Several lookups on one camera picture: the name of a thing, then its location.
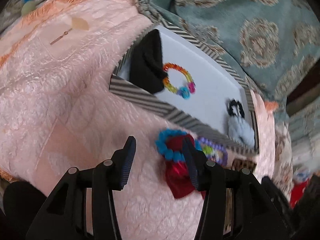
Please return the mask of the pink quilted bedspread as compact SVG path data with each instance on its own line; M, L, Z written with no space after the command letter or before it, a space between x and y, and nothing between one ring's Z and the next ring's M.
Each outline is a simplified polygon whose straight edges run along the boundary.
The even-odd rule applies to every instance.
M48 196L69 168L96 167L133 136L129 180L113 194L121 237L194 239L203 197L173 197L156 141L165 129L197 134L109 89L116 65L154 24L135 1L48 0L1 38L1 171ZM250 92L274 143L264 102Z

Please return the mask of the red satin bow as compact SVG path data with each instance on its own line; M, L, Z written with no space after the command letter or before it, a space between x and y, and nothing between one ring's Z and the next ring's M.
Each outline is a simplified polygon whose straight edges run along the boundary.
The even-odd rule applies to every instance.
M181 199L195 191L183 159L182 145L185 138L188 138L192 145L196 146L195 139L189 134L169 137L165 141L167 149L173 152L171 160L165 157L165 181L175 199Z

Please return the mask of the striped black white tray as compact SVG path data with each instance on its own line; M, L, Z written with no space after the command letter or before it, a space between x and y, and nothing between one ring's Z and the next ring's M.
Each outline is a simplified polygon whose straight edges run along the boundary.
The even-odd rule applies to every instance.
M164 89L156 94L129 81L133 50L153 29L162 43ZM169 22L147 27L116 65L110 92L172 124L190 130L206 141L223 145L241 155L259 153L257 118L248 85L208 46ZM249 148L228 136L228 103L242 103L245 120L255 133Z

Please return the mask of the black scrunchie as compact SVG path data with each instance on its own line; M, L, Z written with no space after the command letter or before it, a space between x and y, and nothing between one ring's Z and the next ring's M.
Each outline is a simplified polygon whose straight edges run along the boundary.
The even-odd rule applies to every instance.
M235 99L228 103L227 112L229 116L239 116L241 118L245 118L245 112L242 103L240 101L236 101Z

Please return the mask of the black velvet pouch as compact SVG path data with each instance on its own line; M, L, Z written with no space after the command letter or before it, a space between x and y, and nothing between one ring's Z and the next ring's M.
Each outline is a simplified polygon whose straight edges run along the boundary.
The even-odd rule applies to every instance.
M156 94L164 89L162 43L159 31L153 29L133 50L129 81L135 86Z

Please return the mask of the leopard print bow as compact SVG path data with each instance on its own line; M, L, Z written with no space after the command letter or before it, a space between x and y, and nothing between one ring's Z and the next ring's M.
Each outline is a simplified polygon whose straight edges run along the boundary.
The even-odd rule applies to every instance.
M253 173L256 166L257 163L253 162L252 160L235 158L232 162L231 169L234 171L240 171L241 169L246 168Z

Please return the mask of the light blue fluffy scrunchie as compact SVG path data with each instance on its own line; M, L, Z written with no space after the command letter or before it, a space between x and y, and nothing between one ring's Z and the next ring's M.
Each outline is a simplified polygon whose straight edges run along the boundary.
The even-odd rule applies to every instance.
M255 146L253 128L241 116L231 116L228 119L228 136L234 141L246 145L249 148Z

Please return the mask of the teal damask curtain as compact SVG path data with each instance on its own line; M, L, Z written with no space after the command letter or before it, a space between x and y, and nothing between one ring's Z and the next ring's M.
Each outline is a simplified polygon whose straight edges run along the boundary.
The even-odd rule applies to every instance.
M307 0L136 0L204 42L273 100L286 98L319 59L319 20Z

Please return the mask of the floral cream fabric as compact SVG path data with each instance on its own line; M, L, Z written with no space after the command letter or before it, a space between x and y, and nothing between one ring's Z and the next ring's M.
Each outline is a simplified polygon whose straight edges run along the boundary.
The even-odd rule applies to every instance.
M285 122L275 126L275 163L272 180L290 200L293 189L293 174L303 167L319 173L319 132L311 133L291 142L289 125Z

